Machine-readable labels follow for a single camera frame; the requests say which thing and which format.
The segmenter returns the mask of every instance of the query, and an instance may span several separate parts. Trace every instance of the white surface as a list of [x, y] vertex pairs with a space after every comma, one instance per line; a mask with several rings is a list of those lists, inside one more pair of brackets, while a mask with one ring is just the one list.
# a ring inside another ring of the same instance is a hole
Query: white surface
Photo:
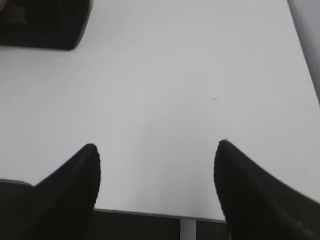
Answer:
[[320, 201], [320, 111], [285, 0], [95, 0], [75, 51], [0, 47], [0, 76], [3, 178], [36, 184], [95, 143], [97, 208], [222, 220], [227, 138]]

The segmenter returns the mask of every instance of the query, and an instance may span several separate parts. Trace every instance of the gray wall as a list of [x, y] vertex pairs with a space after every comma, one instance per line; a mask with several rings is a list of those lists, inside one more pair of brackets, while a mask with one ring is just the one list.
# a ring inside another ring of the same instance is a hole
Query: gray wall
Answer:
[[320, 98], [320, 1], [288, 0], [318, 99]]

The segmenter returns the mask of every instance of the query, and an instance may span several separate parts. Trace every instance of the dark floor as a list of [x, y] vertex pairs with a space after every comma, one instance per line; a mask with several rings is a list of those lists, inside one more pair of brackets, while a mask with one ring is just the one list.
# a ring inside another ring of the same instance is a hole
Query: dark floor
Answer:
[[88, 240], [179, 240], [180, 219], [96, 211]]
[[[96, 210], [87, 240], [180, 240], [180, 219]], [[228, 240], [223, 222], [196, 221], [196, 240]]]

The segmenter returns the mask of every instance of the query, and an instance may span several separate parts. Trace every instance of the black object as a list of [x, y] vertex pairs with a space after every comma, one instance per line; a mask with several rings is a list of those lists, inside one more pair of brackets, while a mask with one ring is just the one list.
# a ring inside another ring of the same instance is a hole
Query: black object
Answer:
[[1, 181], [0, 239], [84, 239], [100, 179], [97, 148], [87, 144], [34, 187]]
[[232, 240], [320, 240], [320, 204], [226, 140], [216, 151], [214, 182]]
[[84, 34], [92, 9], [92, 0], [8, 1], [19, 1], [27, 22], [0, 20], [0, 45], [5, 46], [72, 50]]

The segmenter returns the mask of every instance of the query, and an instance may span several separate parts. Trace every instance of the white table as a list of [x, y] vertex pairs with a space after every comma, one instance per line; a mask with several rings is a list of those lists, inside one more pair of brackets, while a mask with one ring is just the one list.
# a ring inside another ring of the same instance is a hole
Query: white table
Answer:
[[285, 0], [95, 0], [72, 52], [0, 47], [0, 177], [36, 184], [86, 143], [100, 209], [223, 220], [229, 139], [320, 201], [320, 110]]

